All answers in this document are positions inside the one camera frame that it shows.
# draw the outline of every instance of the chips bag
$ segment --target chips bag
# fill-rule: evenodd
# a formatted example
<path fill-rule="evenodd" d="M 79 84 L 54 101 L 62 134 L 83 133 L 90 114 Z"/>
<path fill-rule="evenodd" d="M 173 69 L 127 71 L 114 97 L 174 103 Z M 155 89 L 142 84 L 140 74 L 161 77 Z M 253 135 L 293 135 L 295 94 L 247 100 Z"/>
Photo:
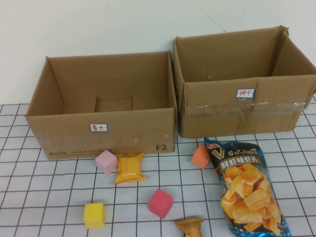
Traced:
<path fill-rule="evenodd" d="M 273 198 L 266 161 L 258 145 L 221 144 L 204 138 L 207 152 L 224 187 L 221 206 L 237 237 L 291 237 Z"/>

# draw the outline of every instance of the yellow cube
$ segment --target yellow cube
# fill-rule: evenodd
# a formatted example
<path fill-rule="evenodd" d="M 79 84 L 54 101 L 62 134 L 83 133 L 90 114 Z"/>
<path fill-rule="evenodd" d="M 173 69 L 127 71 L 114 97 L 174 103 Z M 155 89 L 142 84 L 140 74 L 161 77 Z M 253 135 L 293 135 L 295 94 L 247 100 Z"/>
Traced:
<path fill-rule="evenodd" d="M 88 229 L 102 228 L 105 225 L 105 209 L 103 203 L 86 204 L 83 222 Z"/>

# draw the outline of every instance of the orange toy piece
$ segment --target orange toy piece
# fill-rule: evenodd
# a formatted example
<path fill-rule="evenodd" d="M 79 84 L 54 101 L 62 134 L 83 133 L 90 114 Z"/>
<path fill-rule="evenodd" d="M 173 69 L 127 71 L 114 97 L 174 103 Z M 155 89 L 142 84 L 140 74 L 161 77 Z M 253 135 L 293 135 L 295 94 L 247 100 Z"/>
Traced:
<path fill-rule="evenodd" d="M 195 164 L 196 166 L 204 169 L 207 164 L 210 162 L 209 155 L 207 153 L 207 149 L 204 144 L 199 145 L 196 152 L 191 158 L 191 163 Z"/>

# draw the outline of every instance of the pink cube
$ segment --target pink cube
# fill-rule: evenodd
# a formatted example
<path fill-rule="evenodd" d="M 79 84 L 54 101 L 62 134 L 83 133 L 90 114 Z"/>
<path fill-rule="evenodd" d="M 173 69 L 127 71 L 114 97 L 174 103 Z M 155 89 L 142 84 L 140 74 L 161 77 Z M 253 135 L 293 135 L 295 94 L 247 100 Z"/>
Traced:
<path fill-rule="evenodd" d="M 117 157 L 107 150 L 95 159 L 95 163 L 108 176 L 118 167 Z"/>
<path fill-rule="evenodd" d="M 164 219 L 173 205 L 173 198 L 171 195 L 165 193 L 164 191 L 158 189 L 152 198 L 149 200 L 148 209 Z"/>

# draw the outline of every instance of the open cardboard box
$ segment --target open cardboard box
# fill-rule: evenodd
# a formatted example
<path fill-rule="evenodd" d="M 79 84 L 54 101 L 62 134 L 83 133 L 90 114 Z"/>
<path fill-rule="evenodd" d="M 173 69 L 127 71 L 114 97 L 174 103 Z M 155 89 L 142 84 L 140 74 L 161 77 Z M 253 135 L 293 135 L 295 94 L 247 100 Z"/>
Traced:
<path fill-rule="evenodd" d="M 287 28 L 176 38 L 185 138 L 292 130 L 316 91 L 316 68 Z"/>
<path fill-rule="evenodd" d="M 49 159 L 174 151 L 170 52 L 47 58 L 27 120 Z"/>

